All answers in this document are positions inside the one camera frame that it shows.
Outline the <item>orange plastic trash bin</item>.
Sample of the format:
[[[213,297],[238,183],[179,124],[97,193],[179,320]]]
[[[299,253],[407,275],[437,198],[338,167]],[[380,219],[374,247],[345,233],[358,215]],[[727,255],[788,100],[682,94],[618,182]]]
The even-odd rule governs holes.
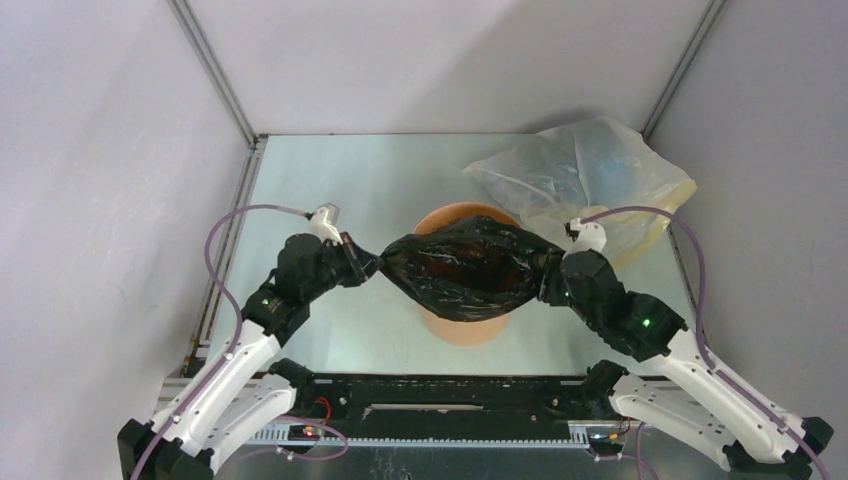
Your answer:
[[[415,234],[429,234],[437,229],[459,220],[487,216],[513,226],[518,226],[506,212],[494,206],[479,202],[460,202],[440,207],[425,216],[415,226]],[[454,322],[440,318],[423,307],[418,307],[423,324],[440,340],[455,346],[471,347],[486,344],[503,332],[510,323],[510,315],[505,314],[480,322]]]

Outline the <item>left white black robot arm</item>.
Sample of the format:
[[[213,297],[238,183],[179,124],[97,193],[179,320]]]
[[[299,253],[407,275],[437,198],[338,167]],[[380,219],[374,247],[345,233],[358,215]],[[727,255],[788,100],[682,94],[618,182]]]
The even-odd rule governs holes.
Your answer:
[[[191,382],[150,420],[130,419],[118,433],[126,479],[211,479],[226,460],[273,418],[304,416],[315,388],[268,373],[251,397],[247,381],[282,350],[308,320],[310,305],[336,287],[358,287],[382,259],[354,243],[303,233],[289,237],[257,290],[236,306],[233,337]]]

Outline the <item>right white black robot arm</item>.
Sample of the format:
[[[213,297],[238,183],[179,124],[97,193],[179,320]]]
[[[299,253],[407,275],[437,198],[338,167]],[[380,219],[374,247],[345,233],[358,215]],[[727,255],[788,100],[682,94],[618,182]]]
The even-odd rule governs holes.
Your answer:
[[[829,478],[820,457],[834,433],[826,421],[803,418],[768,399],[667,304],[627,290],[601,253],[549,253],[539,299],[570,308],[613,350],[665,376],[699,405],[666,400],[622,373],[614,383],[599,379],[583,388],[581,402],[591,416],[617,411],[645,421],[736,479]]]

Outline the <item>black trash bag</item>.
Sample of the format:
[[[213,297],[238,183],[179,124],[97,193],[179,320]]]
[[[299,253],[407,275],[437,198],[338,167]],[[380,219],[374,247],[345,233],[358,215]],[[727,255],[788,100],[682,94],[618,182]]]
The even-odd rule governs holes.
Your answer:
[[[536,299],[564,250],[489,216],[473,216],[388,245],[381,273],[420,307],[453,322],[480,322]]]

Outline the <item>translucent yellowish plastic bag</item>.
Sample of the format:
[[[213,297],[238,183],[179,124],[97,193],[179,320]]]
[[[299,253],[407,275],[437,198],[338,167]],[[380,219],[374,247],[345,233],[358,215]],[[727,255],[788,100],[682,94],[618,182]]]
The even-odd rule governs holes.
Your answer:
[[[653,247],[670,223],[643,207],[673,213],[697,190],[639,132],[608,117],[533,134],[464,172],[525,229],[560,247],[571,243],[568,221],[613,210],[600,224],[607,234],[603,253],[616,268]]]

